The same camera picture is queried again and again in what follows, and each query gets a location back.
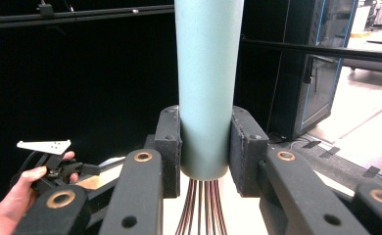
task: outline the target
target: black metal bar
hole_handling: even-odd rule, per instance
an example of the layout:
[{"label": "black metal bar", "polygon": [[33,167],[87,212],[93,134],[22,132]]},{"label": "black metal bar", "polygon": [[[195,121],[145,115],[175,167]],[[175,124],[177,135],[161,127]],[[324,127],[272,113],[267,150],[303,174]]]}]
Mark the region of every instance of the black metal bar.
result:
[{"label": "black metal bar", "polygon": [[258,197],[258,162],[266,153],[268,137],[246,110],[233,107],[229,168],[242,197]]},{"label": "black metal bar", "polygon": [[14,234],[82,234],[89,221],[85,190],[64,185],[41,195],[18,224]]},{"label": "black metal bar", "polygon": [[105,217],[107,211],[108,211],[108,204],[109,201],[112,198],[115,186],[117,185],[118,180],[114,179],[111,182],[107,183],[106,185],[103,185],[102,187],[92,190],[87,194],[89,205],[90,205],[90,220],[86,226],[85,234],[92,234],[89,233],[89,228],[93,227],[94,225],[101,225],[101,222],[103,218]]},{"label": "black metal bar", "polygon": [[150,149],[131,152],[99,234],[162,234],[162,195],[161,155]]},{"label": "black metal bar", "polygon": [[260,176],[261,202],[259,207],[264,225],[268,234],[285,234],[288,226],[288,217],[273,190],[273,186],[267,179],[266,173],[264,171],[262,173],[263,176]]},{"label": "black metal bar", "polygon": [[74,22],[85,22],[94,20],[115,19],[124,17],[137,17],[156,14],[173,13],[173,5],[138,7],[138,8],[121,8],[107,9],[82,12],[66,12],[56,13],[53,17],[44,18],[41,15],[24,15],[0,17],[0,28],[48,25],[48,24],[65,24]]},{"label": "black metal bar", "polygon": [[369,234],[302,156],[269,148],[260,168],[287,216],[285,234]]},{"label": "black metal bar", "polygon": [[351,203],[351,211],[371,234],[382,234],[382,185],[361,183]]},{"label": "black metal bar", "polygon": [[163,157],[164,198],[176,198],[180,193],[181,138],[178,106],[161,111],[155,133],[155,149]]},{"label": "black metal bar", "polygon": [[144,149],[155,149],[155,134],[149,134],[146,136],[145,144],[143,145]]},{"label": "black metal bar", "polygon": [[278,51],[292,51],[325,57],[338,57],[363,61],[382,62],[382,52],[378,51],[363,51],[350,48],[316,47],[292,43],[270,42],[251,39],[241,39],[240,42],[243,46],[259,46]]}]

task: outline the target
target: pale blue tube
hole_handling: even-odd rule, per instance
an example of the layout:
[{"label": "pale blue tube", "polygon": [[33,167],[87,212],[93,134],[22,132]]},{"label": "pale blue tube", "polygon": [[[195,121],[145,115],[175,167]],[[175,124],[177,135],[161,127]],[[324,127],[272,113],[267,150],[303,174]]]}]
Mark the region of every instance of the pale blue tube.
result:
[{"label": "pale blue tube", "polygon": [[227,172],[244,0],[175,0],[181,169],[214,180]]}]

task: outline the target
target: hand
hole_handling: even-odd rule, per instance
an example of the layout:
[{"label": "hand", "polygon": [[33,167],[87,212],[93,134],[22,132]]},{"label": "hand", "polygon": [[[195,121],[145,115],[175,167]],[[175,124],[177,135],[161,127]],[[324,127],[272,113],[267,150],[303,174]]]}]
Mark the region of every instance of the hand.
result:
[{"label": "hand", "polygon": [[[74,152],[65,153],[63,159],[74,158]],[[37,194],[31,188],[32,182],[40,179],[47,173],[47,167],[40,166],[34,169],[24,171],[20,179],[0,202],[0,234],[12,234],[24,216],[26,211],[35,202]],[[76,182],[78,175],[76,173],[70,176],[71,182]]]}]

